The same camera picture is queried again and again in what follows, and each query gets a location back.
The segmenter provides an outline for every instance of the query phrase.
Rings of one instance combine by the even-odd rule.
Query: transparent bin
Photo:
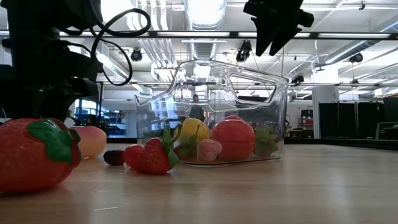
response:
[[[138,142],[162,138],[169,129],[178,137],[174,152],[184,163],[279,159],[288,85],[286,78],[227,63],[182,63],[166,92],[151,99],[136,96]]]

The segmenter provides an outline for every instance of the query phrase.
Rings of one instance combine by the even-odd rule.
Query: white column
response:
[[[330,65],[324,69],[324,71],[314,72],[314,83],[339,83],[337,67]],[[315,139],[321,138],[319,103],[337,103],[338,100],[338,86],[318,86],[312,89],[313,132]]]

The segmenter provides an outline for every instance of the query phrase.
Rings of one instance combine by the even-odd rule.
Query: table surface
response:
[[[84,160],[56,189],[0,195],[0,223],[397,222],[398,152],[339,146],[288,145],[280,161],[180,164],[164,176]]]

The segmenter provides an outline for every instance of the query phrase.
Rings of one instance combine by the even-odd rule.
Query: toy plum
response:
[[[15,119],[0,126],[0,192],[31,192],[64,181],[81,160],[80,137],[56,119]]]
[[[100,155],[106,146],[106,134],[100,128],[94,126],[72,127],[81,138],[79,148],[83,158],[95,158]]]
[[[124,164],[123,150],[110,150],[104,153],[104,161],[111,166],[121,166]]]
[[[252,127],[239,119],[225,119],[217,123],[211,130],[211,139],[223,146],[218,155],[222,160],[248,159],[255,145]]]

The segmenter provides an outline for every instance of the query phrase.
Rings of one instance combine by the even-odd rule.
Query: toy lemon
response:
[[[182,124],[181,135],[179,139],[187,139],[190,136],[194,136],[197,134],[197,143],[199,144],[204,139],[210,138],[210,130],[201,120],[196,118],[188,118]],[[177,136],[178,130],[174,131],[174,136]]]

